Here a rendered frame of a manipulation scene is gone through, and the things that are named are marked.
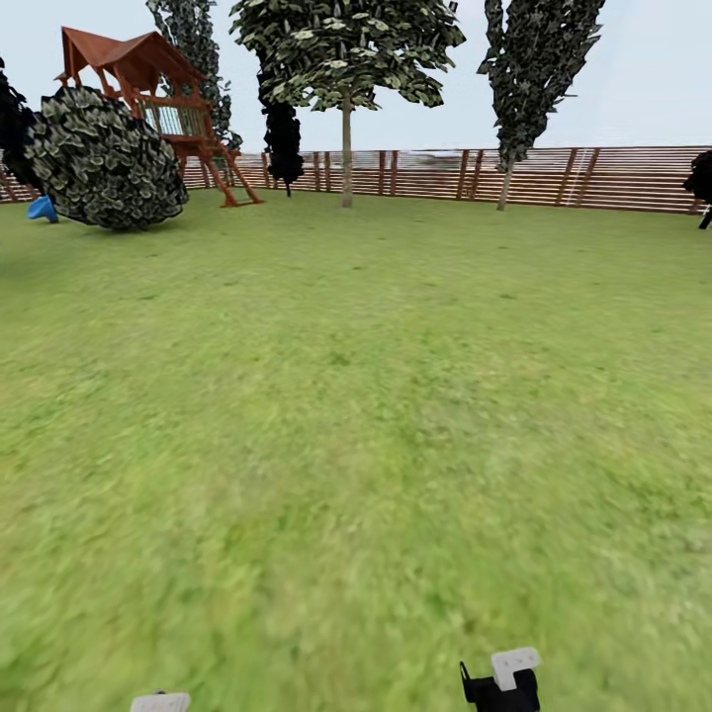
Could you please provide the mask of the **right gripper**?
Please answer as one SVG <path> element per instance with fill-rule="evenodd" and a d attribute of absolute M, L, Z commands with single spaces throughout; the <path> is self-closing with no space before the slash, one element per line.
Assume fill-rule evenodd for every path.
<path fill-rule="evenodd" d="M 514 673 L 517 689 L 501 691 L 492 676 L 470 679 L 463 668 L 462 681 L 468 703 L 476 702 L 479 712 L 538 712 L 536 679 L 529 671 Z"/>

